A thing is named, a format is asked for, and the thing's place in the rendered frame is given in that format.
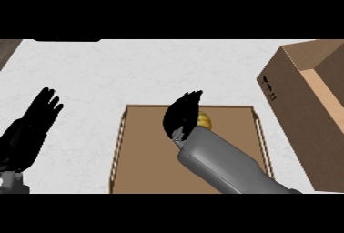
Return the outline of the black flat object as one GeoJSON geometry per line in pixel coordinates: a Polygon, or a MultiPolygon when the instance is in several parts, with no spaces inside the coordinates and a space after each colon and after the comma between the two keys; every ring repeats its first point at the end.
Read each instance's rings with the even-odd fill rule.
{"type": "Polygon", "coordinates": [[[98,42],[100,39],[42,39],[35,38],[33,39],[38,42],[56,42],[56,43],[94,43],[98,42]]]}

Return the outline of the brown wooden tray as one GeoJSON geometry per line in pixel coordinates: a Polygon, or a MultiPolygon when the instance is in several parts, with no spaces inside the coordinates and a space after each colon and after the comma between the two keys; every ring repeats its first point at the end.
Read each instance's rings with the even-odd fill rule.
{"type": "MultiPolygon", "coordinates": [[[[113,150],[109,192],[215,194],[217,190],[177,161],[178,148],[162,127],[163,105],[128,105],[121,117],[113,150]]],[[[273,167],[252,106],[202,106],[212,132],[258,162],[273,176],[273,167]]]]}

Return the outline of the brown cardboard box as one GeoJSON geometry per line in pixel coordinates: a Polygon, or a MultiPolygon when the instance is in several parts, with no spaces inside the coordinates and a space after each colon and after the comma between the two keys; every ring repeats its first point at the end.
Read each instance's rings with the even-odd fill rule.
{"type": "Polygon", "coordinates": [[[344,39],[282,46],[256,82],[313,188],[344,193],[344,39]]]}

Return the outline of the yellow squash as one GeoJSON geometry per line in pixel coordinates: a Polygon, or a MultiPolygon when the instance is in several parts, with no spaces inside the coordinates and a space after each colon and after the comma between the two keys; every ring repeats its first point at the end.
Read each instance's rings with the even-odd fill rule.
{"type": "Polygon", "coordinates": [[[211,118],[202,111],[199,112],[197,116],[197,125],[206,129],[212,128],[211,118]]]}

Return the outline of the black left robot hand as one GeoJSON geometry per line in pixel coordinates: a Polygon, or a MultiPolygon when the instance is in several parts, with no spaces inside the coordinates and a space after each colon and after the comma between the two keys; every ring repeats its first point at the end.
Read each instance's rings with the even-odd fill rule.
{"type": "Polygon", "coordinates": [[[23,172],[32,166],[62,108],[54,90],[44,87],[0,136],[0,172],[23,172]]]}

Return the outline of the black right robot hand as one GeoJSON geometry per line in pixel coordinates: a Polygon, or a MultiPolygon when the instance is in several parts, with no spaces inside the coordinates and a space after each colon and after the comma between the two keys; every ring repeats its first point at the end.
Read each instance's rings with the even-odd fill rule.
{"type": "Polygon", "coordinates": [[[187,136],[197,125],[200,96],[200,90],[184,93],[169,105],[162,118],[163,131],[168,138],[172,138],[172,132],[178,128],[183,128],[183,140],[187,139],[187,136]]]}

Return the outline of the brown wooden panel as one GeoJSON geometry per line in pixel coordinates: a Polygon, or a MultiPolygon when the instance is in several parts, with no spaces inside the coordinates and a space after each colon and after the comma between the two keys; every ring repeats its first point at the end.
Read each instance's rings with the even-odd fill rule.
{"type": "Polygon", "coordinates": [[[20,42],[20,39],[0,39],[0,70],[7,63],[20,42]]]}

